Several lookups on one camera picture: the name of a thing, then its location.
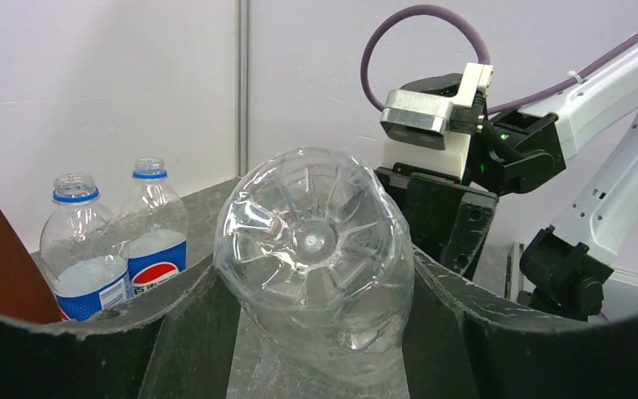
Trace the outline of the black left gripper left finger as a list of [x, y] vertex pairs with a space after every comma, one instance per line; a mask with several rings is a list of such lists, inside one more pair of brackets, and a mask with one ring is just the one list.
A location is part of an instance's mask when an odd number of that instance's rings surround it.
[[0, 315], [0, 398], [223, 398], [239, 313], [204, 259], [85, 322]]

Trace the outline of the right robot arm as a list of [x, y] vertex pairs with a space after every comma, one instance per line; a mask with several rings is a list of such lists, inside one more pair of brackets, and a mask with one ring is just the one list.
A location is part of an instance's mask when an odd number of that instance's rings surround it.
[[477, 61], [464, 72], [411, 82], [377, 101], [387, 139], [382, 163], [504, 196], [532, 192], [563, 172], [602, 132], [631, 124], [582, 192], [519, 256], [520, 304], [574, 320], [638, 313], [638, 273], [615, 267], [638, 221], [638, 31], [565, 81], [495, 107], [485, 100], [493, 65], [476, 30], [443, 7], [416, 5], [384, 21], [361, 60], [398, 22], [432, 16], [457, 27]]

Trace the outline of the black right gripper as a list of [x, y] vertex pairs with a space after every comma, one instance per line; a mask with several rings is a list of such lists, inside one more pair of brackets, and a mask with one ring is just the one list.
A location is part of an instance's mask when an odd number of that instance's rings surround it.
[[473, 279], [499, 197], [412, 165], [378, 167], [375, 174], [407, 220], [412, 243], [450, 271]]

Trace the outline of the clear unlabelled plastic bottle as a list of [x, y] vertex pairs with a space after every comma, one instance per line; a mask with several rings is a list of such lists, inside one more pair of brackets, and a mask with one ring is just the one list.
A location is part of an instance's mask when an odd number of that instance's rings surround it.
[[414, 250], [366, 161], [308, 146], [258, 165], [220, 210], [213, 265], [275, 346], [319, 372], [373, 385], [400, 360]]

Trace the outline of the Pepsi bottle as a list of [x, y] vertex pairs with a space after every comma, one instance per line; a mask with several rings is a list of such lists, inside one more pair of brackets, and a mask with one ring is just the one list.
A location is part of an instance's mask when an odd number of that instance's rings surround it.
[[187, 269], [189, 214], [168, 181], [163, 159], [134, 161], [133, 189], [119, 220], [130, 241], [128, 275], [140, 296]]
[[70, 173], [54, 179], [56, 208], [42, 229], [39, 252], [64, 321], [85, 321], [134, 297], [129, 241], [100, 197], [91, 175]]

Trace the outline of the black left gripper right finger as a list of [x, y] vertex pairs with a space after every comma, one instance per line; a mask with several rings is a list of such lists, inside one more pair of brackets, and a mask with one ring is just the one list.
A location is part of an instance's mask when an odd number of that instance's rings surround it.
[[543, 313], [416, 250], [404, 364], [413, 398], [638, 398], [638, 315]]

